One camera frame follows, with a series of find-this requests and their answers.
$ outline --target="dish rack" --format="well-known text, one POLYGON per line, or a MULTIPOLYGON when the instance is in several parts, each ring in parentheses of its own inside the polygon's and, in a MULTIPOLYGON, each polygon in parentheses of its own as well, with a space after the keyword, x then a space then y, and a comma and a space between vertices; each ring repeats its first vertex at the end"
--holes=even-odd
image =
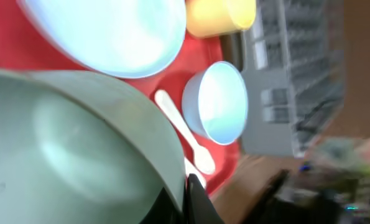
POLYGON ((343 0, 260 0, 229 39, 249 97, 244 150, 303 157, 343 105, 343 0))

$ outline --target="light blue bowl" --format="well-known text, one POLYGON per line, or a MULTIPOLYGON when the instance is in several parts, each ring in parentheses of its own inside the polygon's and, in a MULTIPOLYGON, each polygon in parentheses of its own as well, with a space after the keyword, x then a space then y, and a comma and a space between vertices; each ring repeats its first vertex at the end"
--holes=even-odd
POLYGON ((228 62, 216 62, 186 84, 183 117, 189 128, 217 144, 233 143, 244 130, 248 98, 239 71, 228 62))
POLYGON ((51 43, 80 64, 119 78, 170 65, 186 31, 184 0, 21 0, 51 43))

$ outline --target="spoon handle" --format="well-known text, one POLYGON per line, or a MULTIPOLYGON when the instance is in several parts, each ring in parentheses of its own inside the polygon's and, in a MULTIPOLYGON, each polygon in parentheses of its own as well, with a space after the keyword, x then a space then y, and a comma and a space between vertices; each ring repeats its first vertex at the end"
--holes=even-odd
POLYGON ((154 95, 154 100, 172 124, 186 139, 193 151, 200 147, 168 93, 165 90, 157 90, 154 95))
POLYGON ((202 174, 196 169, 195 166, 187 159, 185 158, 185 171, 186 176, 188 177, 190 174, 195 174, 200 181, 201 185, 204 187, 206 186, 205 178, 202 176, 202 174))

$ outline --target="yellow cup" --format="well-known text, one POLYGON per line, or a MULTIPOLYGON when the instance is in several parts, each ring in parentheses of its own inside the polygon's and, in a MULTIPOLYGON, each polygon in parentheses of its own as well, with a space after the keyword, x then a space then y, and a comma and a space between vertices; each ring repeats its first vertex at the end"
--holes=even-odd
POLYGON ((187 30, 196 37, 210 37, 251 27, 256 0, 188 0, 187 30))

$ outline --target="white spoon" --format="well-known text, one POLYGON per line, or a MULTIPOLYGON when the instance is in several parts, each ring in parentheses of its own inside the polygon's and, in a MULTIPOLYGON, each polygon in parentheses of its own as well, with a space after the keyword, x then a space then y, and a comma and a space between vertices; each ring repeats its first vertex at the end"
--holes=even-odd
POLYGON ((187 177, 189 177, 190 174, 195 174, 198 180, 200 181, 201 185, 205 189, 206 186, 205 178, 187 158, 185 158, 185 172, 187 177))
POLYGON ((190 147, 192 147, 197 169, 204 174, 213 174, 215 171, 215 162, 210 152, 205 147, 199 145, 168 93, 165 90, 157 90, 154 100, 186 139, 190 147))

